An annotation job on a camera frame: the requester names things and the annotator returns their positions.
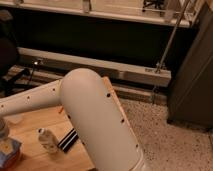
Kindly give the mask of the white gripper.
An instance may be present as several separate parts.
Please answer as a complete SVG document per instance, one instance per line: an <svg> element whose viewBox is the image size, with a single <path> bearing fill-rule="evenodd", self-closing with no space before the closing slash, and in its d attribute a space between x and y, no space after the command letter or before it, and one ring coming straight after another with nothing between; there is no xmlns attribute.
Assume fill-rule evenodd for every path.
<svg viewBox="0 0 213 171"><path fill-rule="evenodd" d="M0 139L5 139L9 135L9 128L6 121L0 118ZM13 151L12 140L7 138L0 142L0 151L4 154L10 154Z"/></svg>

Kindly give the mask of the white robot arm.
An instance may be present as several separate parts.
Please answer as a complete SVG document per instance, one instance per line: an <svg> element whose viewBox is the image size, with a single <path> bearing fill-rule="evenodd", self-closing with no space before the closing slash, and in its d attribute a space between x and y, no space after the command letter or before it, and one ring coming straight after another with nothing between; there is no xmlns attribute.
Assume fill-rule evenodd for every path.
<svg viewBox="0 0 213 171"><path fill-rule="evenodd" d="M143 150L101 76L78 68L63 78L0 98L0 116L61 105L98 171L147 171Z"/></svg>

